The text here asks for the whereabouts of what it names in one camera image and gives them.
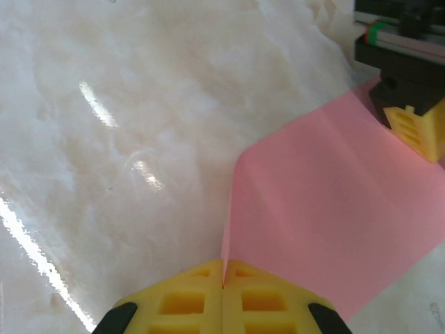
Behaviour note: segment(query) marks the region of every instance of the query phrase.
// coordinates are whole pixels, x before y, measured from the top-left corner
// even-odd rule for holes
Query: pink sheet
[[[356,88],[242,154],[223,257],[310,289],[350,319],[445,239],[445,172]]]

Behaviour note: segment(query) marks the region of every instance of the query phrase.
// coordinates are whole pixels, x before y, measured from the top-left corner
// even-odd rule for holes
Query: yellow 3d-printed part
[[[214,260],[121,299],[138,306],[124,334],[220,333],[222,274]]]
[[[384,111],[390,131],[426,160],[436,162],[445,154],[445,99],[423,116],[415,115],[411,106]]]
[[[333,309],[312,292],[236,260],[229,261],[222,302],[224,334],[319,334],[308,305]]]

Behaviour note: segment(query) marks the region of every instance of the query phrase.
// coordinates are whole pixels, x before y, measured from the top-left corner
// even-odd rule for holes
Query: glossy surface
[[[87,333],[218,257],[237,156],[369,76],[351,1],[202,2],[0,1],[1,334]],[[352,329],[441,333],[444,254]]]

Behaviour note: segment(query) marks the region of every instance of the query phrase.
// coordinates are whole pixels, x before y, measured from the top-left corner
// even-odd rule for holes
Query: pink paper
[[[445,172],[366,110],[375,81],[240,157],[229,250],[350,319],[445,239]]]

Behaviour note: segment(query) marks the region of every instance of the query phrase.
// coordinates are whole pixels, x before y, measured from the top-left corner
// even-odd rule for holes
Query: white marble surface
[[[218,257],[237,156],[373,73],[352,6],[0,0],[0,334],[87,333]],[[445,332],[444,265],[441,246],[351,328]]]

